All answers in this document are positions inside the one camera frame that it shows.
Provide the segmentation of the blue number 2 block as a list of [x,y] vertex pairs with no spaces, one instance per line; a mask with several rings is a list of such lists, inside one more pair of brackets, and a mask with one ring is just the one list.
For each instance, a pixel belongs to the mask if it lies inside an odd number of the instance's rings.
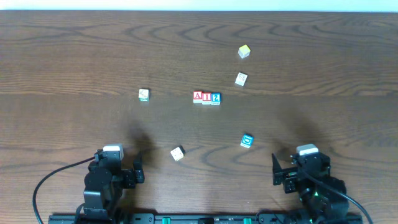
[[211,94],[211,105],[220,105],[221,104],[221,94],[220,93],[212,93]]

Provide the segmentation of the red letter A block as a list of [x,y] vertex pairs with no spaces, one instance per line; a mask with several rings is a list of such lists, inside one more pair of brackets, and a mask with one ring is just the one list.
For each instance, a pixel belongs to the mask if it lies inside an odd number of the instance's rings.
[[194,91],[193,92],[193,102],[194,104],[202,104],[203,102],[203,92],[202,91]]

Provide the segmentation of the plain engraved wooden block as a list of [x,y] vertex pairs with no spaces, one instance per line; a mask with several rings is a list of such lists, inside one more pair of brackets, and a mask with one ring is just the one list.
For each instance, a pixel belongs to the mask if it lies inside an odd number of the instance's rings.
[[239,72],[236,79],[235,79],[235,84],[244,86],[248,76],[245,73]]

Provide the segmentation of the red letter I block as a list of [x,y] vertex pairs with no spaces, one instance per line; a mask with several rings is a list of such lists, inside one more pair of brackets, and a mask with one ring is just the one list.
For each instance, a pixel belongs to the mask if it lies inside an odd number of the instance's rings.
[[210,92],[203,92],[202,93],[202,101],[203,105],[210,105],[211,104],[211,93]]

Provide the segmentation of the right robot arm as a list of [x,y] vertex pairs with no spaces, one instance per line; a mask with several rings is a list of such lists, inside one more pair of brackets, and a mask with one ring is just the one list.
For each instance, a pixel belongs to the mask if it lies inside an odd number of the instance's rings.
[[320,152],[291,156],[293,167],[281,168],[272,155],[274,185],[283,185],[287,194],[298,193],[303,209],[289,212],[284,223],[344,222],[348,213],[345,183],[330,174],[330,158]]

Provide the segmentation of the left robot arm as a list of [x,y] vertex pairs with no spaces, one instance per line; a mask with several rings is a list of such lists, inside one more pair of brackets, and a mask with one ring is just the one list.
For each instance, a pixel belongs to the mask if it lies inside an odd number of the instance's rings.
[[138,154],[131,169],[121,167],[120,151],[97,150],[85,176],[82,205],[84,215],[76,216],[75,223],[129,223],[130,215],[118,203],[125,189],[133,189],[145,181],[142,156]]

